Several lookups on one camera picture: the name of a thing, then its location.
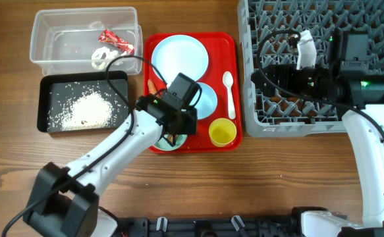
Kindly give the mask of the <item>brown food scrap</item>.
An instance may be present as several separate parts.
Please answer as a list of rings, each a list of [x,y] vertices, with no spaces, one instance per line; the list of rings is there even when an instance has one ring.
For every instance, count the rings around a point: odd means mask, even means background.
[[[167,139],[171,142],[171,143],[173,143],[174,142],[174,140],[177,140],[178,139],[178,135],[172,135],[172,134],[169,134],[168,136],[167,136]]]

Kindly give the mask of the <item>yellow plastic cup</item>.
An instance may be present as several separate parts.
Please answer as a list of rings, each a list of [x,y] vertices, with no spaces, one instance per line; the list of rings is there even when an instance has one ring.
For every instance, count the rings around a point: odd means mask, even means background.
[[[209,125],[209,138],[216,147],[225,147],[232,143],[237,135],[236,125],[227,118],[215,119]]]

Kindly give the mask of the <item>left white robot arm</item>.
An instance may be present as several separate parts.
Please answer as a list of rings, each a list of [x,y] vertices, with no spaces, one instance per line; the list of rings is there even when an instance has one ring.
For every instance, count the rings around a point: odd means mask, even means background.
[[[112,181],[166,134],[196,134],[197,97],[149,94],[112,134],[64,167],[50,162],[35,179],[22,220],[42,236],[112,236],[116,218],[99,208]]]

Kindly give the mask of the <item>white rice pile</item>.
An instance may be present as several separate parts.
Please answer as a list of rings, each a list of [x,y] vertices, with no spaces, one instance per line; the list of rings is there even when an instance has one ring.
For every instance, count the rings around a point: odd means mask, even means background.
[[[116,128],[128,113],[126,103],[105,80],[51,85],[45,131]]]

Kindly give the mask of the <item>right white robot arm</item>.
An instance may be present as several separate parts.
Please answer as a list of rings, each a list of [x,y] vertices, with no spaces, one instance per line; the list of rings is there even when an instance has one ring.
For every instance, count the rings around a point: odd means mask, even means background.
[[[334,61],[329,68],[269,65],[255,71],[251,80],[263,92],[279,90],[336,107],[352,144],[362,188],[362,223],[302,207],[294,211],[296,231],[303,236],[384,236],[384,76],[368,74],[362,63]]]

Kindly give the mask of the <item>white plastic spoon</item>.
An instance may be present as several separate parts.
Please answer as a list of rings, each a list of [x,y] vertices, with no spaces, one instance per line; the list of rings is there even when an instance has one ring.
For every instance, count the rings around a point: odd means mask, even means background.
[[[225,71],[223,74],[223,84],[227,89],[227,109],[228,109],[228,116],[231,120],[236,118],[236,111],[234,107],[234,99],[233,99],[233,93],[232,93],[232,86],[233,86],[234,80],[233,76],[229,71]]]

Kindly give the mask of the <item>white plastic wrap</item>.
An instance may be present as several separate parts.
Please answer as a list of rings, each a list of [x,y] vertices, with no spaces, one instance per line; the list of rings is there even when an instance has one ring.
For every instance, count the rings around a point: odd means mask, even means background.
[[[96,49],[91,56],[92,68],[96,70],[104,70],[111,60],[119,56],[126,56],[128,53],[121,49],[115,49],[110,47],[100,47]]]

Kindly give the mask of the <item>light blue bowl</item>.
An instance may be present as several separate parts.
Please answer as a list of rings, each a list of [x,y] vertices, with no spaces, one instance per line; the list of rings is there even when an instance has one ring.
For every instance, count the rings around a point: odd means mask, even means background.
[[[214,113],[217,108],[218,99],[211,86],[201,82],[198,82],[198,84],[202,89],[202,94],[195,108],[197,109],[198,120],[202,120]]]

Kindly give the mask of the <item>red snack wrapper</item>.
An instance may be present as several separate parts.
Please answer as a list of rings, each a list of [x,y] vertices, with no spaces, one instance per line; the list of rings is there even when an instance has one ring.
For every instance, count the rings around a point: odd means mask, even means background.
[[[135,51],[135,47],[129,43],[128,41],[122,39],[114,32],[105,29],[99,36],[98,41],[101,43],[109,43],[114,45],[118,49],[123,52],[126,52],[128,55],[133,55]]]

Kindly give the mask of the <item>orange carrot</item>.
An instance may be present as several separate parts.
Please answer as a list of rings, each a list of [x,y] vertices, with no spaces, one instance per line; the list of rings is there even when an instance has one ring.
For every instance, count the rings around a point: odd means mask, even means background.
[[[147,81],[147,85],[148,85],[149,93],[153,94],[153,95],[156,95],[157,94],[157,90],[156,90],[155,84],[152,82],[152,80],[148,80]]]

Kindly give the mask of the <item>mint green bowl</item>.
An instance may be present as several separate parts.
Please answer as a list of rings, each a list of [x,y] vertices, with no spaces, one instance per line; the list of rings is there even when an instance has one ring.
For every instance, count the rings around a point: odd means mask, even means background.
[[[175,138],[171,134],[166,134],[157,143],[154,148],[161,151],[174,151],[181,147],[187,139],[186,134],[176,135]]]

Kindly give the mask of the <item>light blue plate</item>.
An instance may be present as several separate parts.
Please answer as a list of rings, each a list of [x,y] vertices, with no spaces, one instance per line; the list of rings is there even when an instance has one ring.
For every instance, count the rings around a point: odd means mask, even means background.
[[[198,81],[209,66],[204,45],[191,36],[173,35],[159,42],[151,55],[151,63],[170,86],[179,73]]]

